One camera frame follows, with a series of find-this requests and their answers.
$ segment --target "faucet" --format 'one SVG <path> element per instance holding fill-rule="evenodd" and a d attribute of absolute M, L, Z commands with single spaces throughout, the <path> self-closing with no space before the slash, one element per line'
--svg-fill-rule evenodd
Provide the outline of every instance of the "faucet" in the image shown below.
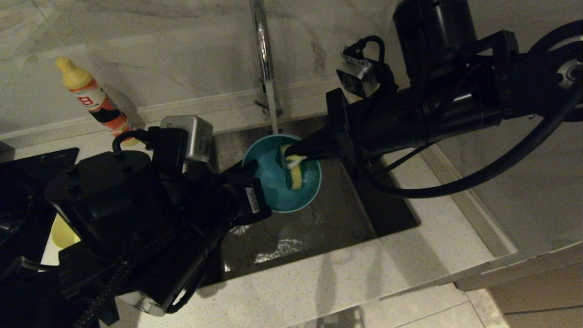
<path fill-rule="evenodd" d="M 269 30 L 267 28 L 267 18 L 263 0 L 250 0 L 251 19 L 255 28 L 255 37 L 259 53 L 259 63 L 261 65 L 261 90 L 265 99 L 255 101 L 255 104 L 263 108 L 266 116 L 271 116 L 270 107 L 276 108 L 276 117 L 283 114 L 279 109 L 277 91 L 275 88 L 275 72 L 273 71 L 273 61 L 271 58 L 271 47 L 269 45 Z M 270 99 L 269 88 L 273 89 L 273 99 Z"/>

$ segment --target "stainless steel sink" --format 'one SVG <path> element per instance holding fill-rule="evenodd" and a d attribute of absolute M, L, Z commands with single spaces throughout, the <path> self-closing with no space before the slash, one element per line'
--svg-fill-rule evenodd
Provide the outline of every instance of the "stainless steel sink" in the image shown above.
<path fill-rule="evenodd" d="M 311 118 L 281 124 L 280 128 L 283 133 L 305 137 L 324 125 L 323 118 Z M 218 172 L 228 169 L 240 161 L 249 146 L 266 136 L 269 130 L 265 127 L 215 136 L 215 156 L 211 166 Z M 399 211 L 403 212 L 398 222 L 404 224 L 391 226 L 371 221 L 367 212 L 382 216 L 379 208 L 387 207 L 386 202 L 368 196 L 370 188 L 365 184 L 353 183 L 341 160 L 322 160 L 321 166 L 321 189 L 310 205 L 290 214 L 274 213 L 262 222 L 229 232 L 220 250 L 214 254 L 214 270 L 211 270 L 212 274 L 205 285 L 327 253 L 418 225 L 401 200 L 396 203 L 399 204 Z M 363 204 L 359 195 L 364 195 L 363 199 L 366 200 L 372 199 L 373 204 Z"/>

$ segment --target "speckled countertop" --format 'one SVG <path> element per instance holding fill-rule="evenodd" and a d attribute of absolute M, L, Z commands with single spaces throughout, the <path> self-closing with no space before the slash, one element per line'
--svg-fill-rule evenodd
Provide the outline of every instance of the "speckled countertop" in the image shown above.
<path fill-rule="evenodd" d="M 110 145 L 109 133 L 97 132 L 19 148 L 14 159 L 75 146 L 83 159 Z M 439 184 L 419 156 L 394 177 L 404 188 Z M 421 221 L 417 228 L 202 288 L 173 315 L 154 317 L 118 302 L 121 320 L 114 327 L 287 327 L 493 260 L 449 196 L 410 200 L 410 207 Z M 52 242 L 43 263 L 57 263 Z"/>

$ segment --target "yellow sponge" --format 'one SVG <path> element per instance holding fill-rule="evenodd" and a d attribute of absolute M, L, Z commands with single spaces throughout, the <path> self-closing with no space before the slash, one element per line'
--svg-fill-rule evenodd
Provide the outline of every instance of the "yellow sponge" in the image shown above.
<path fill-rule="evenodd" d="M 287 147 L 291 145 L 284 145 L 279 148 L 280 151 L 280 162 L 282 168 L 286 173 L 286 183 L 287 188 L 291 190 L 298 190 L 302 185 L 302 174 L 301 174 L 301 161 L 305 159 L 305 156 L 291 155 L 284 157 Z"/>

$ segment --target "black gas stove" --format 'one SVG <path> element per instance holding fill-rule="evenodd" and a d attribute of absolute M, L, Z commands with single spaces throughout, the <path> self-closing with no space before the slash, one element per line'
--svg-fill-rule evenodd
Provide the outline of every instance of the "black gas stove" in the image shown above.
<path fill-rule="evenodd" d="M 44 199 L 44 188 L 75 164 L 78 153 L 70 148 L 0 163 L 0 272 L 17 256 L 40 262 L 57 213 Z"/>

